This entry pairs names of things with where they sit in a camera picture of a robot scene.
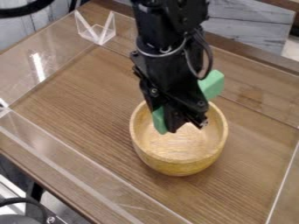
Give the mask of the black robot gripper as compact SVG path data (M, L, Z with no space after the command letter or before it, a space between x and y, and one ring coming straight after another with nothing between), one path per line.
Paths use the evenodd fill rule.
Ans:
M185 123L203 129L209 106L197 84L201 45L193 38L185 38L169 52L160 52L137 38L129 57L147 106L151 112L163 109L167 130L175 133Z

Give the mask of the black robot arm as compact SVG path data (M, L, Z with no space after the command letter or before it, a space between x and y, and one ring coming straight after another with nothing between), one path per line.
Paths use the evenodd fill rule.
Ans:
M136 24L135 75L160 134L191 123L201 128L209 104L199 82L211 72L212 56L201 36L207 0L131 0Z

